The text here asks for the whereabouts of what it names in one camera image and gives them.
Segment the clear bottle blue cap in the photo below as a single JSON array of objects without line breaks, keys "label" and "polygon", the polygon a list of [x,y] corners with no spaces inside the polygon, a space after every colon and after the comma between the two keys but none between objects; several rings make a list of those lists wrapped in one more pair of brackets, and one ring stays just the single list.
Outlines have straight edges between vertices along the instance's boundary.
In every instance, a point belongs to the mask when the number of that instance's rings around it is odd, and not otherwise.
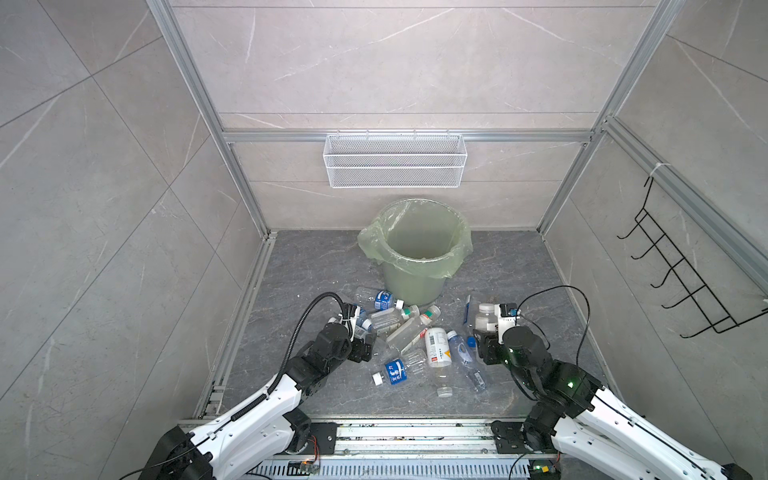
[{"label": "clear bottle blue cap", "polygon": [[487,390],[487,381],[465,338],[455,330],[451,330],[447,333],[447,340],[452,359],[457,365],[459,372],[467,378],[476,392],[485,392]]}]

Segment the square bottle blue red label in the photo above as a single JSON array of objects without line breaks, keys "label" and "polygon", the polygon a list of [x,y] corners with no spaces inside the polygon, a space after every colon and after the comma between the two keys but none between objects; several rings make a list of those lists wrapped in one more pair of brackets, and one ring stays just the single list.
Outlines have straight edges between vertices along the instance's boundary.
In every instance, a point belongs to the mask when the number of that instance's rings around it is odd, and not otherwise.
[{"label": "square bottle blue red label", "polygon": [[474,300],[473,300],[473,296],[469,294],[466,298],[465,307],[464,307],[463,328],[465,330],[471,331],[473,327],[473,322],[474,322]]}]

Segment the white labelled opaque bottle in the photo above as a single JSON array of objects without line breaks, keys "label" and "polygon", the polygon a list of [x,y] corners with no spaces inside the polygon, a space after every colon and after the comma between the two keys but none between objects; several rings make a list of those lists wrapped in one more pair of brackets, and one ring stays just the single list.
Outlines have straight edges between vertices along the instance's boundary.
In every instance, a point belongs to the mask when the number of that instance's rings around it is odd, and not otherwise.
[{"label": "white labelled opaque bottle", "polygon": [[429,328],[425,332],[425,348],[429,366],[444,368],[452,365],[447,332],[443,328]]}]

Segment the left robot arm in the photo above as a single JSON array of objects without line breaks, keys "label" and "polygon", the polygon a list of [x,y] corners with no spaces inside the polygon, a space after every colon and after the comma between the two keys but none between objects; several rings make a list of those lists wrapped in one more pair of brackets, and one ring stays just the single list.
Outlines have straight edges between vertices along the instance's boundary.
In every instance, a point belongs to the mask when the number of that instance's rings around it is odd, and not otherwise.
[{"label": "left robot arm", "polygon": [[345,361],[372,357],[375,331],[351,335],[342,323],[327,323],[316,339],[287,361],[275,388],[267,384],[218,418],[188,432],[176,426],[158,441],[140,479],[238,479],[267,458],[300,453],[311,420],[299,405],[321,389]]}]

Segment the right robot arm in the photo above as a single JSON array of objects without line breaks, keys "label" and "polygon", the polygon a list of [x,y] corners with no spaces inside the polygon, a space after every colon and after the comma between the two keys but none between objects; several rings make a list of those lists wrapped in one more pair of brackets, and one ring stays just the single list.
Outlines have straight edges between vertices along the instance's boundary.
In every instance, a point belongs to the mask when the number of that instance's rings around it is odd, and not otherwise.
[{"label": "right robot arm", "polygon": [[493,422],[497,443],[557,451],[614,479],[749,478],[741,466],[719,464],[676,441],[581,367],[554,359],[528,327],[477,330],[474,337],[482,361],[506,367],[535,402],[519,425]]}]

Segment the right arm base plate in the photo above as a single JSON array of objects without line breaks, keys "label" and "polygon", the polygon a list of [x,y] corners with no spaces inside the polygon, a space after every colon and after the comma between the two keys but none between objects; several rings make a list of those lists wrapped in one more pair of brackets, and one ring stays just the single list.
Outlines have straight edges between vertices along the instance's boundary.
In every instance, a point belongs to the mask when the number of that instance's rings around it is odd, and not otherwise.
[{"label": "right arm base plate", "polygon": [[554,453],[551,434],[528,421],[495,420],[490,423],[498,454]]}]

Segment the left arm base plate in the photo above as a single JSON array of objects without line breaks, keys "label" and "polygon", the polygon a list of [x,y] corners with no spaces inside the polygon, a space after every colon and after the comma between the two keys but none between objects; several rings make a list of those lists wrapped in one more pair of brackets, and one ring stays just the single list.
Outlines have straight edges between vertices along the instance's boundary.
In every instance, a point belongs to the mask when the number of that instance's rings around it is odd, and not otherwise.
[{"label": "left arm base plate", "polygon": [[338,429],[339,424],[334,422],[311,423],[294,428],[293,438],[284,453],[290,455],[333,455]]}]

